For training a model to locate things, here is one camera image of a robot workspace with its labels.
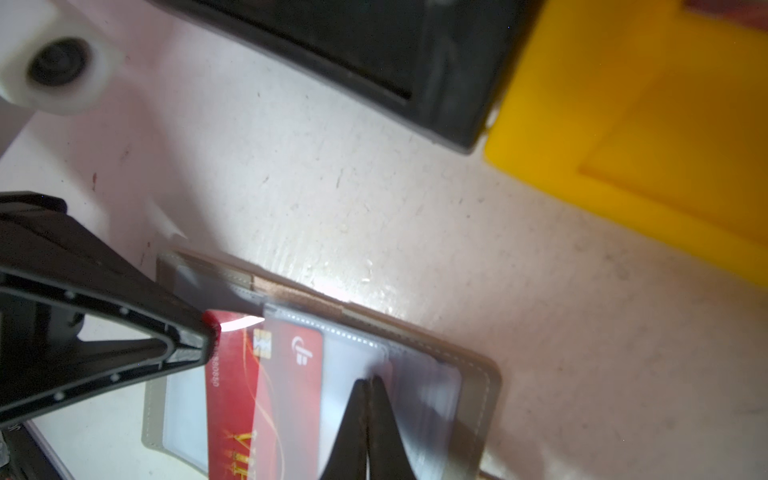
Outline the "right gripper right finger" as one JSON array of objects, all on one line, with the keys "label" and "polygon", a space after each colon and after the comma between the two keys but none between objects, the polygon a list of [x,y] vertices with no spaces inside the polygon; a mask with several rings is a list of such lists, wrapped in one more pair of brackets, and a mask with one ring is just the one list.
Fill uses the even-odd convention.
[{"label": "right gripper right finger", "polygon": [[368,383],[367,452],[369,478],[415,480],[389,396],[380,377]]}]

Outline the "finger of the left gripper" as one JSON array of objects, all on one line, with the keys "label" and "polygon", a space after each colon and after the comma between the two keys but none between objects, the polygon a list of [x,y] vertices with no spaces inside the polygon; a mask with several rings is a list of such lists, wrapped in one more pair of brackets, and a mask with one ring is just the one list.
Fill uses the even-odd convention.
[{"label": "finger of the left gripper", "polygon": [[1,378],[1,425],[11,426],[77,402],[204,365],[212,342],[160,338],[80,341]]},{"label": "finger of the left gripper", "polygon": [[69,216],[58,197],[2,193],[1,290],[125,323],[165,341],[169,352],[208,354],[216,338],[199,310]]}]

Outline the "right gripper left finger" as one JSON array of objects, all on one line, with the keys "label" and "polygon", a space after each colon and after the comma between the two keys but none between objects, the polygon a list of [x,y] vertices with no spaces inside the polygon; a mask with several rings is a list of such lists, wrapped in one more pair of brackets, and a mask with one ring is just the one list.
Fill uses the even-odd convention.
[{"label": "right gripper left finger", "polygon": [[356,380],[321,480],[364,480],[368,475],[366,380]]}]

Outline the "grey card holder wallet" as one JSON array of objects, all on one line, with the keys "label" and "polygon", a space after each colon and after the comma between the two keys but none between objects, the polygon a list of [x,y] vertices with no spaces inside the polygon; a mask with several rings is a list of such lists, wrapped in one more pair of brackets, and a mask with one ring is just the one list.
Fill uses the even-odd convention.
[{"label": "grey card holder wallet", "polygon": [[[322,333],[315,479],[327,464],[355,381],[369,383],[374,377],[384,382],[416,479],[477,476],[501,390],[500,372],[491,360],[269,272],[189,251],[162,254],[157,279],[203,316],[208,310],[272,314]],[[206,365],[147,385],[143,442],[212,479]]]}]

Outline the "red credit card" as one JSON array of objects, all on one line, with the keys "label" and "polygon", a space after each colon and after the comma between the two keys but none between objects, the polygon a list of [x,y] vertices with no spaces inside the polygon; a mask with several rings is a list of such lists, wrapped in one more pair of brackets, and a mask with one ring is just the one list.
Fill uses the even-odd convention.
[{"label": "red credit card", "polygon": [[208,310],[208,475],[315,479],[319,468],[322,333],[272,314]]}]

